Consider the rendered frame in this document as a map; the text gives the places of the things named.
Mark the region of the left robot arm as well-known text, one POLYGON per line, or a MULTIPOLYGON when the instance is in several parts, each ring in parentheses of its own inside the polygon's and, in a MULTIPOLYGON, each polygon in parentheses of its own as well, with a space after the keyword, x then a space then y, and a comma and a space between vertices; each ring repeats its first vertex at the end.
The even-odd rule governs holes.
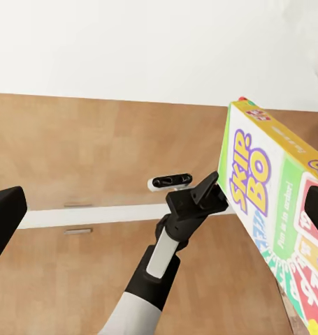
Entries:
POLYGON ((155 245, 149 245, 113 314, 97 335, 153 335, 180 266, 176 255, 210 215, 225 211, 228 198, 212 172, 198 186, 191 174, 148 179, 152 191, 175 189, 166 195, 168 214, 157 223, 155 245))

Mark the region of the board game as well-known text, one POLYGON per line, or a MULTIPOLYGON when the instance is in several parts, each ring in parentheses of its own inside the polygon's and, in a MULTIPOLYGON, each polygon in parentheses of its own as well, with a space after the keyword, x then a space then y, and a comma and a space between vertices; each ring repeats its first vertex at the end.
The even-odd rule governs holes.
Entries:
POLYGON ((217 184, 310 335, 318 335, 318 229, 304 210, 318 151, 246 97, 229 103, 217 184))

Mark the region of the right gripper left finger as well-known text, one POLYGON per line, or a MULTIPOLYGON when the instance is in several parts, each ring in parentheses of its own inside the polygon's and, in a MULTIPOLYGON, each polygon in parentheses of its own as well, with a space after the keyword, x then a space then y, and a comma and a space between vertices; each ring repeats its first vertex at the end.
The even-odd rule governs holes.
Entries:
POLYGON ((0 256, 27 213, 27 207, 21 186, 0 191, 0 256))

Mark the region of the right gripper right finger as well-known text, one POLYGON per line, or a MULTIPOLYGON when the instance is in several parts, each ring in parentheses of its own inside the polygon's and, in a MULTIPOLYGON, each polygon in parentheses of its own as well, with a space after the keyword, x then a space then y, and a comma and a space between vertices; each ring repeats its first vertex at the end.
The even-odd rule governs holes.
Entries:
POLYGON ((307 192, 304 210, 318 229, 318 186, 311 186, 307 192))

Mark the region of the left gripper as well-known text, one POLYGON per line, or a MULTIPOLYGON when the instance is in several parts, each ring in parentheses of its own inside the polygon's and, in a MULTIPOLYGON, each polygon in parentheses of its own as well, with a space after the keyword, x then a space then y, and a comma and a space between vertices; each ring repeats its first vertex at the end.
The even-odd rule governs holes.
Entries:
POLYGON ((217 184, 218 173, 212 172, 198 186, 166 195, 171 211, 171 222, 179 231, 189 234, 194 232, 210 215, 225 211, 228 198, 217 184))

